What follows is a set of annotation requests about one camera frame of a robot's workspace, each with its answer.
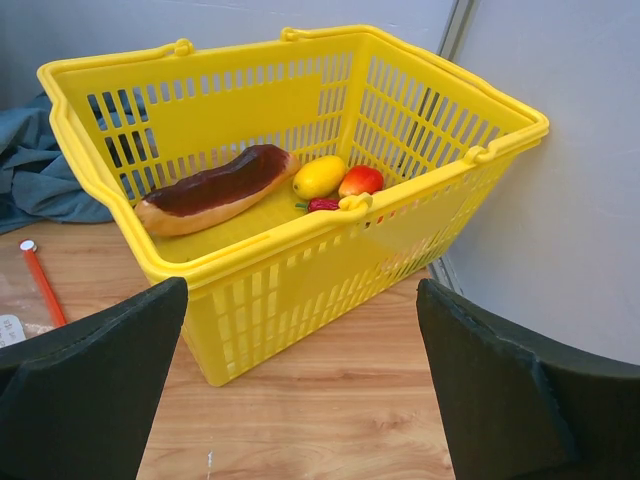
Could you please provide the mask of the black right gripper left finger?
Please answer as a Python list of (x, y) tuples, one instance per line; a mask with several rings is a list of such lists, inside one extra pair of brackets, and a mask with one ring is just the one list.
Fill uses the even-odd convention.
[(2, 478), (136, 478), (187, 301), (172, 277), (3, 348)]

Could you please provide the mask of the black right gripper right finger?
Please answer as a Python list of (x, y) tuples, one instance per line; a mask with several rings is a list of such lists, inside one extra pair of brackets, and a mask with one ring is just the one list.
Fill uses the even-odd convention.
[(440, 283), (419, 327), (459, 479), (635, 479), (639, 369), (536, 333)]

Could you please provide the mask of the clear orange zip top bag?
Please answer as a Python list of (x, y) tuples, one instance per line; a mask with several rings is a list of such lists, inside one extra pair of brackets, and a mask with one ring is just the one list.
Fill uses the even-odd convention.
[(1, 347), (67, 324), (31, 239), (1, 248)]

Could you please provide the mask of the chocolate eclair toy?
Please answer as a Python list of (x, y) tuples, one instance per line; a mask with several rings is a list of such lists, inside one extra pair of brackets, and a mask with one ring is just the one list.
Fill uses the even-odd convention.
[(298, 158), (273, 145), (253, 145), (231, 162), (147, 194), (134, 208), (151, 234), (174, 237), (219, 225), (254, 206), (293, 177)]

